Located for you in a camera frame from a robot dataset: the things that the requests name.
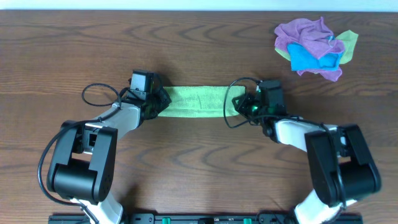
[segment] green cloth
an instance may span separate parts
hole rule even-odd
[[[359,35],[354,33],[353,31],[347,30],[336,37],[336,39],[343,41],[344,47],[346,49],[343,53],[343,56],[341,56],[340,64],[345,64],[353,59],[354,48],[356,41],[358,40],[358,36]],[[288,52],[284,52],[283,50],[278,48],[275,48],[275,51],[278,52],[280,56],[290,61],[290,55]]]
[[[174,118],[223,117],[224,97],[227,86],[173,86],[164,87],[172,99],[168,108],[159,116]],[[226,115],[236,116],[232,104],[234,97],[244,94],[244,86],[232,86],[226,99]]]

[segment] brown wood surface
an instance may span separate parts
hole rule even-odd
[[[274,51],[278,24],[320,16],[336,35],[348,29],[359,34],[354,58],[341,66],[336,83],[298,76]],[[104,110],[82,102],[87,84],[121,89],[134,68],[164,74],[167,85],[278,78],[291,113],[358,123],[383,188],[349,211],[362,213],[365,223],[395,223],[397,49],[398,14],[1,11],[0,223],[45,223],[55,212],[79,212],[41,193],[39,157],[62,122]],[[222,118],[146,121],[118,142],[112,186],[128,211],[160,213],[288,210],[311,189],[304,152],[274,144],[260,128],[228,129]]]

